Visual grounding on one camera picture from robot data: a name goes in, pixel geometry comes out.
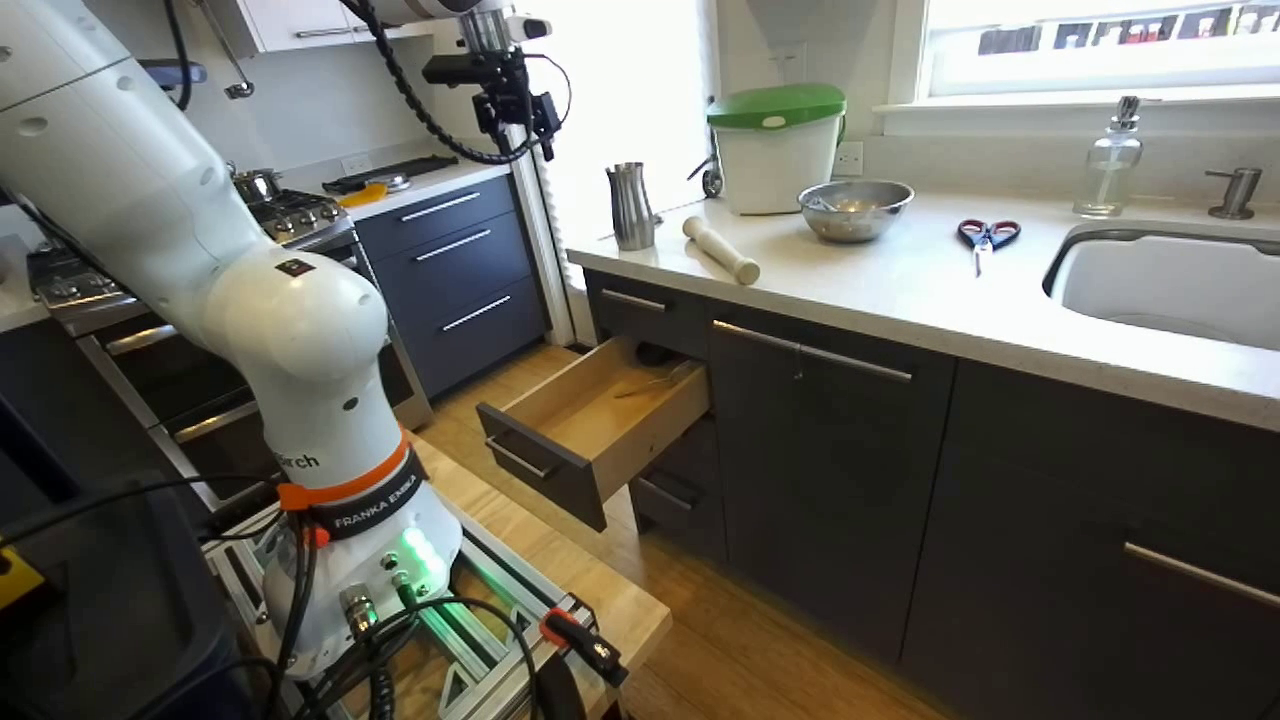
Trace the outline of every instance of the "green lid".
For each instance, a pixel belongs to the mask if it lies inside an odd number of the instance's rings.
[[[825,114],[846,114],[848,100],[832,85],[781,85],[737,93],[708,108],[713,128],[790,128]]]

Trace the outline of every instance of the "white container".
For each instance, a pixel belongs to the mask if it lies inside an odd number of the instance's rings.
[[[832,180],[846,93],[790,85],[740,93],[708,111],[721,199],[733,212],[800,212],[800,193]]]

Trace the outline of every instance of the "scissors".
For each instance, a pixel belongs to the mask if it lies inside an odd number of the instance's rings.
[[[962,219],[956,225],[956,237],[962,245],[974,252],[974,273],[985,274],[985,265],[1007,248],[1026,228],[1018,219],[997,219],[997,225],[985,225],[985,219]]]

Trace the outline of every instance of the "oven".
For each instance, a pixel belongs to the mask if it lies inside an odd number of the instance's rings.
[[[287,237],[287,248],[321,252],[378,282],[352,225],[329,233],[297,233]],[[179,475],[200,480],[192,482],[192,491],[208,512],[239,521],[263,507],[273,498],[282,464],[263,442],[263,425],[244,375],[229,359],[183,340],[135,295],[103,282],[86,265],[75,269],[75,254],[70,254],[45,261],[47,293],[36,295],[45,295],[54,316],[75,337],[88,364],[143,425],[167,464]],[[380,375],[400,425],[424,429],[433,421],[433,406],[421,393],[421,378],[411,375],[406,346],[397,345],[397,327],[387,327]]]

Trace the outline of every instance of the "soap dispenser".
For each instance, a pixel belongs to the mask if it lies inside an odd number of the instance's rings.
[[[1128,203],[1128,182],[1144,155],[1144,140],[1135,125],[1139,125],[1139,100],[1120,94],[1114,125],[1087,146],[1087,182],[1078,203],[1078,217],[1087,217],[1087,219],[1120,217],[1120,207]]]

